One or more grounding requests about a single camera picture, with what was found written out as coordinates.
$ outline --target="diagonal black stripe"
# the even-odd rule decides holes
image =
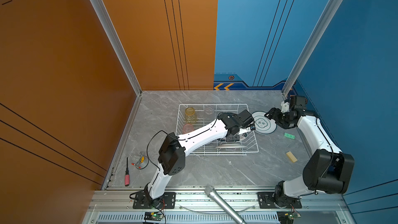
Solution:
[[[267,76],[269,67],[271,66],[272,58],[273,58],[273,56],[274,56],[274,54],[275,54],[276,48],[278,47],[279,40],[281,40],[281,36],[282,36],[283,30],[285,29],[285,25],[286,25],[287,19],[289,18],[289,14],[290,14],[290,11],[292,10],[293,3],[294,3],[294,2],[295,2],[295,0],[293,0],[292,5],[290,6],[290,9],[289,9],[289,13],[287,13],[287,17],[286,17],[285,23],[283,24],[283,28],[282,28],[282,31],[281,31],[281,35],[279,36],[278,42],[276,43],[274,52],[272,53],[271,61],[270,61],[269,64],[268,64],[267,72],[266,72],[266,75],[264,76],[264,79],[263,79],[263,82],[261,83],[261,85],[264,84],[264,81],[265,81],[265,79],[266,79],[266,76]]]
[[[276,33],[278,32],[279,24],[281,23],[281,20],[282,20],[282,17],[283,17],[283,13],[285,12],[285,8],[286,8],[286,5],[287,5],[287,1],[288,1],[288,0],[286,0],[285,6],[283,7],[283,11],[282,11],[282,14],[281,14],[281,18],[279,19],[278,26],[276,27],[275,35],[274,35],[274,37],[272,38],[271,46],[269,47],[269,51],[268,51],[268,54],[267,54],[266,62],[264,63],[264,67],[263,67],[263,70],[261,71],[260,78],[258,79],[257,86],[259,86],[259,84],[260,84],[261,76],[263,75],[264,68],[266,67],[267,60],[268,60],[268,56],[269,56],[269,53],[271,52],[272,44],[273,44],[273,42],[274,42],[274,40],[275,40]]]
[[[25,120],[26,122],[28,122],[29,124],[33,125],[34,127],[36,127],[37,129],[39,129],[40,131],[46,133],[48,136],[54,138],[56,141],[60,142],[61,144],[63,144],[64,146],[68,147],[69,149],[71,149],[72,151],[76,152],[77,154],[79,154],[80,156],[86,158],[88,161],[92,162],[93,164],[97,165],[95,162],[91,161],[90,159],[88,159],[87,157],[83,156],[81,153],[77,152],[76,150],[72,149],[70,146],[68,146],[67,144],[61,142],[58,138],[52,136],[51,134],[49,134],[48,132],[44,131],[43,129],[41,129],[40,127],[38,127],[37,125],[35,125],[34,123],[30,122],[29,120],[27,120],[26,118],[22,117],[21,115],[17,114],[16,112],[12,111],[10,108],[6,107],[5,105],[3,105],[2,103],[0,103],[1,106],[5,107],[7,110],[9,110],[10,112],[14,113],[15,115],[17,115],[18,117],[22,118],[23,120]]]
[[[177,72],[178,87],[179,87],[180,90],[181,90],[181,87],[180,87],[180,78],[178,77],[178,70],[177,70],[176,54],[174,53],[174,46],[173,46],[173,39],[172,39],[172,30],[170,29],[169,15],[167,14],[166,0],[164,0],[164,7],[165,7],[165,9],[166,9],[167,23],[169,24],[170,41],[172,42],[174,63],[176,64],[176,72]]]
[[[173,8],[174,26],[176,27],[176,37],[177,37],[178,54],[179,54],[179,56],[180,56],[180,66],[181,66],[181,75],[182,75],[182,85],[184,86],[184,90],[185,90],[184,73],[182,72],[182,62],[181,62],[180,43],[178,42],[178,33],[177,33],[177,24],[176,24],[176,14],[174,13],[174,4],[173,4],[173,0],[172,0],[172,8]]]
[[[182,33],[182,45],[184,47],[184,59],[185,59],[185,70],[187,72],[187,82],[188,82],[188,90],[189,90],[189,78],[188,78],[188,66],[187,66],[187,56],[185,53],[185,42],[184,42],[184,31],[182,29],[182,17],[181,17],[181,6],[180,6],[180,0],[178,0],[178,7],[180,9],[180,20],[181,20],[181,33]]]
[[[54,150],[53,148],[49,147],[48,145],[46,145],[46,144],[43,144],[42,142],[38,141],[37,139],[35,139],[35,138],[33,138],[33,137],[29,136],[29,135],[28,135],[28,134],[26,134],[25,132],[22,132],[22,131],[18,130],[17,128],[15,128],[15,127],[11,126],[10,124],[7,124],[6,122],[2,121],[1,119],[0,119],[0,122],[2,122],[3,124],[6,124],[7,126],[9,126],[9,127],[13,128],[13,129],[14,129],[14,130],[16,130],[16,131],[18,131],[18,132],[22,133],[23,135],[25,135],[25,136],[27,136],[27,137],[29,137],[29,138],[33,139],[34,141],[36,141],[36,142],[38,142],[38,143],[40,143],[40,144],[44,145],[45,147],[47,147],[47,148],[49,148],[49,149],[51,149],[51,150],[53,150],[53,151],[57,152],[58,154],[60,154],[60,155],[62,155],[62,156],[64,156],[64,157],[66,157],[67,159],[69,159],[69,160],[71,160],[71,161],[73,161],[73,162],[77,163],[78,165],[85,167],[84,165],[82,165],[82,164],[80,164],[80,163],[76,162],[75,160],[73,160],[72,158],[65,156],[65,155],[64,155],[64,154],[62,154],[61,152],[58,152],[58,151]],[[89,168],[87,168],[87,167],[85,167],[85,168],[86,168],[86,169],[88,169],[89,171],[92,171],[92,172],[94,172],[95,174],[99,175],[100,177],[103,177],[103,176],[101,176],[100,174],[98,174],[97,172],[95,172],[95,171],[93,171],[93,170],[91,170],[91,169],[89,169]]]
[[[389,208],[379,208],[379,209],[367,210],[367,211],[361,211],[361,212],[356,212],[356,213],[351,213],[351,214],[360,214],[360,213],[373,212],[373,211],[385,210],[385,209],[390,209],[390,208],[398,208],[398,206],[389,207]]]
[[[0,139],[1,139],[2,141],[7,142],[7,143],[9,143],[9,144],[12,144],[13,146],[18,147],[18,148],[20,148],[20,149],[22,149],[22,150],[24,150],[24,151],[26,151],[26,152],[29,152],[30,154],[33,154],[33,155],[35,155],[36,157],[42,158],[42,159],[44,159],[44,160],[46,160],[46,161],[48,161],[48,162],[50,162],[50,163],[52,163],[52,164],[55,164],[55,165],[57,165],[57,166],[59,166],[59,167],[61,167],[61,168],[66,169],[67,171],[70,171],[70,172],[72,172],[72,173],[74,173],[74,174],[76,174],[76,175],[79,175],[79,176],[81,176],[81,177],[83,177],[83,178],[86,178],[87,180],[90,180],[90,181],[92,181],[92,182],[94,182],[94,183],[96,183],[96,184],[98,184],[98,185],[101,185],[100,183],[97,183],[97,182],[95,182],[95,181],[93,181],[93,180],[91,180],[91,179],[89,179],[89,178],[87,178],[87,177],[85,177],[85,176],[83,176],[83,175],[81,175],[81,174],[78,174],[78,173],[76,173],[76,172],[73,172],[73,171],[71,171],[70,169],[67,169],[67,168],[65,168],[65,167],[63,167],[63,166],[61,166],[61,165],[59,165],[59,164],[57,164],[57,163],[54,163],[54,162],[52,162],[52,161],[50,161],[50,160],[48,160],[48,159],[45,159],[44,157],[41,157],[41,156],[39,156],[39,155],[37,155],[37,154],[35,154],[35,153],[33,153],[33,152],[30,152],[30,151],[28,151],[27,149],[23,149],[22,147],[17,146],[16,144],[13,144],[13,143],[11,143],[11,142],[9,142],[9,141],[3,139],[3,138],[0,138]]]
[[[360,192],[362,190],[371,189],[371,188],[374,188],[374,187],[377,187],[377,186],[381,186],[381,185],[384,185],[384,184],[387,184],[387,183],[392,183],[392,182],[395,182],[395,181],[398,181],[398,179],[395,179],[395,180],[392,180],[392,181],[389,181],[389,182],[385,182],[385,183],[381,183],[381,184],[378,184],[378,185],[375,185],[375,186],[372,186],[372,187],[368,187],[368,188],[365,188],[365,189],[360,189],[360,190],[357,190],[357,191],[354,191],[354,192],[351,192],[351,193],[348,193],[348,194],[345,194],[345,195],[350,195],[350,194],[353,194],[353,193],[356,193],[356,192]]]
[[[278,2],[278,6],[276,7],[274,18],[272,19],[271,27],[269,28],[269,33],[268,33],[267,41],[266,41],[266,44],[264,45],[264,50],[263,50],[263,54],[261,55],[260,62],[258,63],[258,68],[257,68],[256,76],[254,77],[253,87],[254,87],[254,83],[256,82],[256,78],[257,78],[258,71],[260,70],[261,61],[263,60],[264,51],[266,50],[266,47],[267,47],[268,38],[269,38],[269,35],[271,34],[273,22],[274,22],[274,20],[275,20],[276,12],[278,11],[279,3],[280,3],[280,2],[281,2],[281,0],[279,0],[279,2]]]
[[[385,195],[385,196],[382,196],[382,197],[375,197],[375,198],[372,198],[372,199],[363,200],[363,201],[359,201],[359,202],[353,202],[353,203],[350,203],[350,204],[347,204],[347,205],[356,204],[356,203],[360,203],[360,202],[367,202],[367,201],[376,200],[376,199],[380,199],[380,198],[384,198],[384,197],[391,197],[393,195],[398,195],[398,193]]]

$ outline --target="wooden block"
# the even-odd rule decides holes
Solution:
[[[292,163],[295,163],[295,162],[298,161],[297,158],[293,155],[292,152],[287,152],[286,156],[290,159],[290,161],[292,161]]]

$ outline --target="black mounting plate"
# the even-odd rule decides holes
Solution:
[[[134,204],[132,208],[134,209],[152,209],[154,207],[149,206],[148,202],[145,200],[145,193],[138,192],[135,194],[136,200],[134,200]],[[163,200],[164,200],[164,208],[165,209],[172,209],[176,203],[176,193],[175,192],[165,192],[160,199],[159,205],[155,206],[158,209],[162,209],[163,207]]]
[[[260,208],[278,208],[275,206],[274,201],[272,200],[272,195],[274,192],[257,192],[258,204],[260,204]],[[300,201],[295,201],[293,204],[294,208],[302,208]]]

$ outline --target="white wire dish rack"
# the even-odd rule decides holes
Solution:
[[[183,134],[183,127],[185,124],[185,110],[188,107],[195,109],[197,121],[192,124],[194,129],[199,129],[209,124],[220,112],[240,113],[243,110],[249,110],[247,104],[180,104],[178,107],[176,135]],[[222,144],[240,144],[245,148],[216,148]],[[240,140],[236,142],[227,142],[225,139],[217,139],[208,144],[197,148],[190,155],[202,156],[231,156],[242,155],[247,153],[258,152],[257,140],[254,132],[241,135]]]

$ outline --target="screwdriver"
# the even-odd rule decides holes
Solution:
[[[129,158],[126,157],[126,176],[125,176],[125,186],[130,185],[130,175],[129,175]]]

